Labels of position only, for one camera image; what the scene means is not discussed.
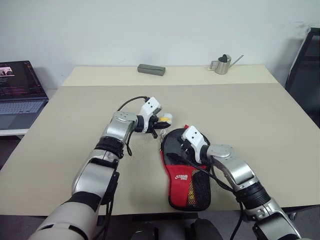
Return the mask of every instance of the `laptop screen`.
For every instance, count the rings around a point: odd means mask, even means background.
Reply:
[[[46,96],[29,61],[0,63],[0,100]]]

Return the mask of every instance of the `gray floor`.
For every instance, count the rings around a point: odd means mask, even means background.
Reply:
[[[0,138],[0,169],[5,164],[19,140],[14,137]],[[235,227],[239,212],[237,211],[205,211],[199,212],[199,217],[210,220],[219,229],[223,239],[229,239]],[[44,220],[34,216],[0,215],[0,240],[26,240]],[[185,227],[190,226],[194,219],[152,221],[159,228],[161,240],[184,240]],[[300,211],[294,221],[304,238],[320,240],[320,207]],[[132,222],[132,216],[113,216],[108,231],[109,240],[128,240],[135,229],[142,224]],[[255,240],[252,223],[243,222],[235,236],[237,240]]]

